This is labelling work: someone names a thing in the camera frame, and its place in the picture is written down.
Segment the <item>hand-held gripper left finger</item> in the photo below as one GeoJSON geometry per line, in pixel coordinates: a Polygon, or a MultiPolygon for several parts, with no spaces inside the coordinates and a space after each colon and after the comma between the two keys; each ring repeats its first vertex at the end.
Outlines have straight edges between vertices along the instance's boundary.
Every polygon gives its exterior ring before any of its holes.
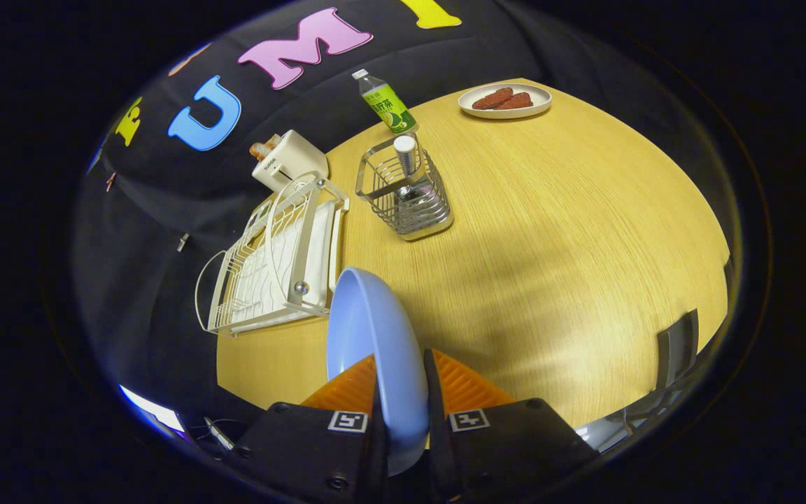
{"type": "Polygon", "coordinates": [[[369,355],[303,404],[266,409],[225,463],[278,502],[379,503],[388,450],[376,360],[369,355]]]}

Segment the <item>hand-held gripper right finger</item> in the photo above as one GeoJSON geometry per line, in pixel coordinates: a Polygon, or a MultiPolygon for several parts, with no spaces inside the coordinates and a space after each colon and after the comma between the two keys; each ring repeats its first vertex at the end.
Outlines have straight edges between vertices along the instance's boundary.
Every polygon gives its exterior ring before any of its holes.
{"type": "Polygon", "coordinates": [[[458,360],[423,352],[438,503],[528,503],[597,459],[541,398],[516,400],[458,360]]]}

